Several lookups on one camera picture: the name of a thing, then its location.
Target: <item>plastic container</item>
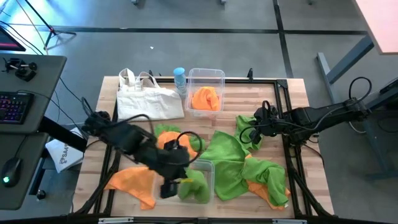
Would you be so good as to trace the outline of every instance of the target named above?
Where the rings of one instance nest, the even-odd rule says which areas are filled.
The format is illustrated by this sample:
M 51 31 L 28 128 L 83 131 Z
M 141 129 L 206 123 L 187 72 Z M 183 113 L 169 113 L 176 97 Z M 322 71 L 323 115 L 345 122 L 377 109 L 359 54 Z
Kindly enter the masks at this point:
M 210 199 L 208 203 L 198 203 L 193 196 L 190 198 L 186 198 L 185 200 L 181 200 L 178 197 L 178 194 L 169 198 L 161 198 L 160 197 L 160 186 L 163 184 L 163 177 L 159 174 L 156 175 L 154 181 L 154 198 L 156 199 L 156 203 L 161 204 L 173 204 L 173 205 L 194 205 L 194 206 L 207 206 L 214 204 L 214 184 L 215 184 L 215 168 L 211 161 L 205 159 L 197 159 L 193 161 L 190 166 L 190 169 L 200 170 L 205 175 L 207 180 L 207 184 L 210 190 Z
M 193 68 L 189 71 L 188 77 L 185 110 L 192 113 L 194 116 L 214 116 L 221 113 L 224 109 L 225 73 L 217 69 Z M 195 110 L 192 108 L 193 94 L 204 86 L 211 86 L 216 89 L 221 105 L 219 111 Z
M 187 94 L 187 78 L 185 76 L 184 68 L 176 68 L 173 71 L 174 74 L 174 85 L 177 93 L 180 96 L 185 96 Z

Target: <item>green cloth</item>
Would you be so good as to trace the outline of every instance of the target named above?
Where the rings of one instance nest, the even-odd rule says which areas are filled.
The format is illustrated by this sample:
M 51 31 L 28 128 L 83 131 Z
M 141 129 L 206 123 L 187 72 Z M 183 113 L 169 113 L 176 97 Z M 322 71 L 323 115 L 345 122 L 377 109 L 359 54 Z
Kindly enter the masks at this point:
M 167 125 L 167 124 L 158 124 L 155 127 L 155 136 L 159 137 L 160 134 L 167 131 L 175 131 L 177 133 L 181 133 L 181 129 L 175 125 Z
M 253 116 L 252 117 L 246 117 L 246 116 L 243 116 L 243 115 L 239 115 L 239 116 L 236 117 L 236 130 L 235 130 L 235 135 L 234 136 L 235 136 L 235 138 L 238 141 L 240 141 L 239 140 L 239 135 L 241 134 L 243 129 L 245 129 L 245 128 L 249 127 L 249 126 L 252 126 L 252 124 L 249 124 L 249 122 L 255 121 L 255 120 L 256 119 Z M 242 140 L 244 142 L 249 142 L 250 141 L 250 136 L 249 135 L 250 135 L 250 133 L 252 131 L 254 131 L 254 128 L 249 128 L 249 129 L 245 130 L 245 132 L 243 132 Z M 247 144 L 244 144 L 244 143 L 241 143 L 241 144 L 243 145 L 243 148 L 245 148 L 245 149 L 251 148 L 253 150 L 259 150 L 260 146 L 261 146 L 261 142 L 262 142 L 262 135 L 261 135 L 261 140 L 260 140 L 260 142 L 258 144 L 254 144 L 252 142 L 251 143 L 247 143 Z
M 208 159 L 215 165 L 215 192 L 222 200 L 238 197 L 248 191 L 246 179 L 267 184 L 270 203 L 284 205 L 285 169 L 269 161 L 246 156 L 250 152 L 235 137 L 215 131 L 207 150 L 200 159 Z
M 175 125 L 167 125 L 167 124 L 158 124 L 155 127 L 155 136 L 159 137 L 160 134 L 162 134 L 163 132 L 167 132 L 167 131 L 174 131 L 177 133 L 181 133 L 181 129 Z M 202 145 L 202 151 L 205 150 L 206 148 L 206 142 L 204 139 L 198 139 L 196 136 L 190 135 L 189 137 L 189 143 L 191 145 L 191 148 L 194 151 L 198 151 L 199 147 L 200 147 L 200 141 L 201 141 L 201 145 Z
M 244 158 L 248 154 L 233 136 L 215 131 L 209 146 L 200 156 L 215 166 L 215 192 L 221 200 L 230 200 L 248 191 L 248 185 L 241 176 Z
M 271 204 L 283 206 L 288 201 L 285 194 L 285 169 L 280 165 L 259 160 L 254 157 L 245 159 L 242 177 L 259 184 L 266 184 Z
M 178 197 L 181 200 L 194 196 L 198 203 L 208 203 L 210 200 L 210 189 L 203 173 L 199 170 L 187 169 L 187 177 L 192 182 L 182 182 L 178 188 Z

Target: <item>wooden tabletop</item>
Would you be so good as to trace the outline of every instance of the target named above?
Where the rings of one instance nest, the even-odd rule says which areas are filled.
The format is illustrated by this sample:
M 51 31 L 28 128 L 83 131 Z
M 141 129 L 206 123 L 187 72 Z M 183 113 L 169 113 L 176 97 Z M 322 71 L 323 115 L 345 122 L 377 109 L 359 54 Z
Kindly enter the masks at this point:
M 304 80 L 287 79 L 289 93 L 293 108 L 308 106 L 308 98 L 305 92 Z M 118 77 L 104 77 L 101 92 L 98 98 L 97 111 L 107 111 L 112 116 L 118 90 Z M 160 86 L 174 89 L 173 83 L 160 83 Z M 243 114 L 252 116 L 255 110 L 261 107 L 263 100 L 269 100 L 276 105 L 274 87 L 270 84 L 226 84 L 224 95 L 224 111 L 216 120 L 196 118 L 185 112 L 185 118 L 167 121 L 156 121 L 154 124 L 173 124 L 181 127 L 182 131 L 194 131 L 204 138 L 207 143 L 215 130 L 223 131 L 233 135 L 236 122 L 236 115 Z M 143 128 L 148 124 L 141 122 Z M 318 144 L 309 143 L 309 146 L 318 149 Z M 105 144 L 96 143 L 85 152 L 81 166 L 73 203 L 75 210 L 78 210 L 90 197 L 98 185 L 101 167 L 104 158 Z M 267 159 L 286 167 L 282 138 L 280 136 L 264 137 L 260 150 L 253 153 L 258 159 Z M 322 160 L 309 149 L 302 148 L 302 160 L 305 168 L 308 188 L 312 191 L 317 200 L 330 213 L 333 207 L 330 200 L 328 184 Z M 123 158 L 119 170 L 134 166 L 134 164 Z M 297 191 L 301 211 L 304 210 L 303 198 L 300 190 Z M 104 191 L 101 211 L 104 209 L 108 191 Z M 153 210 L 141 210 L 138 199 L 133 196 L 116 191 L 113 200 L 112 216 L 143 216 L 143 217 L 220 217 L 220 218 L 293 218 L 293 206 L 289 200 L 289 206 L 284 211 L 272 210 L 265 200 L 250 192 L 238 198 L 222 202 L 215 197 L 214 206 L 192 207 L 192 206 L 170 206 L 157 203 Z
M 398 1 L 354 0 L 380 54 L 398 54 Z

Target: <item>rgb keyboard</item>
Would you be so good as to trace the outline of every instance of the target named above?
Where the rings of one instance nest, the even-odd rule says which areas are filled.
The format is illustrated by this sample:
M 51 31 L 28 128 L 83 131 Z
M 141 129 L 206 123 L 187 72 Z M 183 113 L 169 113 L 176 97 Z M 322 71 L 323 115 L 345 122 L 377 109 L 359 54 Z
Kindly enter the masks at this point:
M 31 93 L 0 91 L 0 124 L 23 124 L 33 96 Z

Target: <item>orange towel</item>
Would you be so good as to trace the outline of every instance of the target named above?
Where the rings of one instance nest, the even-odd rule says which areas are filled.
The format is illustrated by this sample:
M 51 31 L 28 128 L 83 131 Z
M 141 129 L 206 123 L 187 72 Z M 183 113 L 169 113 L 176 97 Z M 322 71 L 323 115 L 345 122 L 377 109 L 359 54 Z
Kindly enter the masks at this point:
M 148 167 L 130 167 L 113 174 L 104 189 L 127 192 L 140 200 L 141 209 L 153 209 L 155 207 L 155 199 L 152 195 L 154 177 L 155 171 L 149 170 Z
M 219 111 L 220 100 L 214 87 L 201 87 L 192 98 L 192 108 L 195 110 Z
M 285 208 L 284 206 L 275 206 L 275 205 L 270 203 L 269 197 L 268 197 L 268 187 L 267 187 L 267 185 L 255 183 L 255 182 L 250 181 L 250 180 L 246 180 L 246 183 L 248 183 L 249 191 L 254 193 L 254 194 L 256 194 L 256 195 L 258 195 L 258 196 L 260 196 L 260 198 L 264 199 L 269 204 L 269 206 L 272 209 L 283 210 Z M 286 197 L 288 197 L 290 195 L 290 191 L 288 189 L 285 189 L 285 195 L 286 195 Z
M 176 139 L 179 134 L 174 131 L 163 132 L 157 139 L 157 146 L 163 149 L 165 143 Z M 183 135 L 179 141 L 180 145 L 187 147 L 191 158 L 198 154 L 192 149 L 189 136 Z M 154 177 L 155 171 L 149 170 L 148 167 L 130 167 L 115 173 L 104 189 L 127 192 L 141 201 L 141 209 L 153 209 L 155 207 L 155 199 L 152 195 Z
M 164 144 L 177 139 L 178 135 L 180 135 L 180 133 L 175 132 L 175 131 L 167 131 L 167 132 L 163 132 L 162 134 L 160 134 L 160 136 L 157 138 L 157 147 L 159 147 L 159 149 L 163 149 Z M 188 153 L 189 153 L 189 157 L 192 159 L 195 156 L 197 156 L 197 152 L 195 152 L 192 147 L 191 144 L 189 142 L 189 136 L 187 136 L 186 134 L 184 134 L 183 136 L 180 137 L 180 139 L 178 140 L 181 146 L 185 146 L 188 149 Z

